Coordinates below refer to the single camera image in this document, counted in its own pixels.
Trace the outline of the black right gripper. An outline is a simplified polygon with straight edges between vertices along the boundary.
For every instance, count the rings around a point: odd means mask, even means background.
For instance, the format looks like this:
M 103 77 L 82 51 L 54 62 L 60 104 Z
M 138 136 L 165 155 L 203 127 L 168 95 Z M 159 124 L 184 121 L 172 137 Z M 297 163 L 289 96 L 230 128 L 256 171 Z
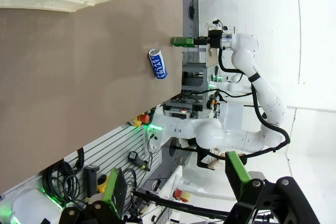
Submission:
M 208 37 L 195 37 L 194 45 L 199 47 L 207 46 L 209 44 L 211 48 L 221 48 L 222 34 L 222 30 L 209 30 Z

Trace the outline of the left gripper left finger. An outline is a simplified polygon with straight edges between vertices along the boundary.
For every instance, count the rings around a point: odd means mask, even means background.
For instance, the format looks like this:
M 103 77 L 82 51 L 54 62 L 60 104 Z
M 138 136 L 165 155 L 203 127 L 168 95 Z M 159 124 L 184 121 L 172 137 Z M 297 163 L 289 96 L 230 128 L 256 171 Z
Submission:
M 89 198 L 84 209 L 65 208 L 59 223 L 124 223 L 122 220 L 127 183 L 121 168 L 113 168 L 107 178 L 104 192 Z

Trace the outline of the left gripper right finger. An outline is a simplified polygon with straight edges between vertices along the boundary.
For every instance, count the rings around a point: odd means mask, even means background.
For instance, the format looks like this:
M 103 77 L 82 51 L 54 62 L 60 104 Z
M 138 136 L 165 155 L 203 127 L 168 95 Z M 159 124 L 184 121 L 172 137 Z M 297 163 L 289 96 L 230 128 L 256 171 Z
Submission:
M 237 199 L 225 223 L 254 223 L 260 210 L 270 211 L 279 223 L 319 223 L 293 177 L 275 183 L 251 178 L 234 151 L 225 154 L 225 174 Z

